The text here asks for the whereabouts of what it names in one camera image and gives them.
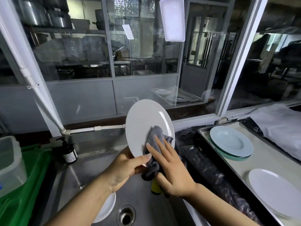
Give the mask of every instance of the left hand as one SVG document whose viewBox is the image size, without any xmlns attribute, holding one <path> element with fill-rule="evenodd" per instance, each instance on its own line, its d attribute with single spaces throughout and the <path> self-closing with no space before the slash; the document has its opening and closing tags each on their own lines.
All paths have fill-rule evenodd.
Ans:
<svg viewBox="0 0 301 226">
<path fill-rule="evenodd" d="M 106 177 L 111 191 L 116 192 L 126 183 L 130 176 L 144 172 L 146 167 L 142 166 L 142 164 L 147 163 L 150 159 L 151 154 L 134 158 L 127 146 L 101 175 Z"/>
</svg>

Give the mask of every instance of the door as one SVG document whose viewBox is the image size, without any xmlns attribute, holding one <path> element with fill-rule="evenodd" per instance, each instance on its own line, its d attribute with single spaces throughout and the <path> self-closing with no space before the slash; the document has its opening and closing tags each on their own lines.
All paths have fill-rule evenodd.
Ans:
<svg viewBox="0 0 301 226">
<path fill-rule="evenodd" d="M 180 87 L 202 98 L 219 44 L 226 8 L 189 13 Z"/>
</svg>

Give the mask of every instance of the soap dispenser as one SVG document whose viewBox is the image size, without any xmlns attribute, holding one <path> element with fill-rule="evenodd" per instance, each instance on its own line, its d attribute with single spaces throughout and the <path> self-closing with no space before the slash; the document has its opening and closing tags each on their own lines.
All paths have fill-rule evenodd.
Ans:
<svg viewBox="0 0 301 226">
<path fill-rule="evenodd" d="M 77 161 L 77 153 L 73 147 L 73 144 L 68 144 L 65 140 L 65 137 L 60 137 L 57 140 L 63 141 L 62 154 L 65 162 L 67 164 L 75 163 Z"/>
</svg>

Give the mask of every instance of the hand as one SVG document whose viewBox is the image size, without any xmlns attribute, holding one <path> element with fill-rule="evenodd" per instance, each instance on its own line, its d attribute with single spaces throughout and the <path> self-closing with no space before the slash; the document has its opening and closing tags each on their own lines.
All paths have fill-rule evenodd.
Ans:
<svg viewBox="0 0 301 226">
<path fill-rule="evenodd" d="M 145 171 L 146 167 L 142 164 L 147 163 L 150 159 L 151 154 L 134 158 L 127 146 L 116 156 L 101 176 L 106 178 L 111 191 L 116 192 L 130 176 Z"/>
<path fill-rule="evenodd" d="M 155 140 L 162 152 L 157 152 L 149 143 L 146 144 L 148 151 L 162 166 L 166 177 L 162 173 L 156 174 L 156 180 L 159 185 L 168 194 L 179 196 L 182 198 L 189 197 L 196 190 L 196 183 L 193 181 L 189 172 L 185 168 L 177 152 L 164 140 L 165 146 L 155 137 Z"/>
</svg>

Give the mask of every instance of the yellow object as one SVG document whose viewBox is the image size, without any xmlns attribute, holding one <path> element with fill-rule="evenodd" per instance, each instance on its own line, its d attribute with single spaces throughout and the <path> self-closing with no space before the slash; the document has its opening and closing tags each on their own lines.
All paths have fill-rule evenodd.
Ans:
<svg viewBox="0 0 301 226">
<path fill-rule="evenodd" d="M 160 193 L 163 193 L 163 191 L 161 190 L 161 187 L 159 186 L 159 184 L 157 183 L 157 181 L 155 179 L 153 179 L 153 181 L 152 181 L 151 191 L 155 195 L 159 195 Z"/>
</svg>

